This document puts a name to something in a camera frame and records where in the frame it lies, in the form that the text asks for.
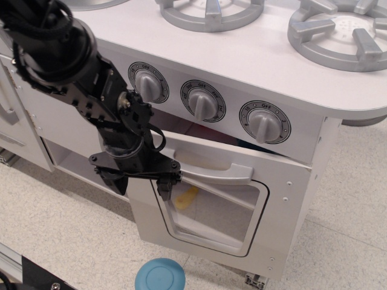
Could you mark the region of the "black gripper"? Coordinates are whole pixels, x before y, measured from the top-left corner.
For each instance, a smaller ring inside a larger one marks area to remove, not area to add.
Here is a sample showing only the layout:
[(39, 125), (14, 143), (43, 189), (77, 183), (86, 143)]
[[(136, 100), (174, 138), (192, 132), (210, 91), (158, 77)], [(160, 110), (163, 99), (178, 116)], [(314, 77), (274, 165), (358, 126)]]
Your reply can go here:
[(178, 161), (161, 153), (165, 145), (162, 142), (154, 148), (142, 144), (134, 150), (114, 147), (91, 155), (89, 162), (95, 166), (102, 181), (118, 195), (126, 194), (129, 177), (153, 179), (157, 180), (157, 191), (162, 200), (168, 201), (182, 172)]

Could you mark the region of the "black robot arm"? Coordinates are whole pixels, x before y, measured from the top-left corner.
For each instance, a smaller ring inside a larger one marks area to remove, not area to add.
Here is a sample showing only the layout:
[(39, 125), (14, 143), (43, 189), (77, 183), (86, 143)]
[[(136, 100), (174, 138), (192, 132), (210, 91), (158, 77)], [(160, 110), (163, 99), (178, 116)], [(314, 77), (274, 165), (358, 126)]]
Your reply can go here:
[(101, 56), (90, 28), (61, 1), (2, 1), (1, 21), (21, 78), (97, 128), (105, 150), (89, 162), (103, 182), (124, 195), (129, 178), (153, 179), (168, 201), (180, 164), (154, 145), (152, 106)]

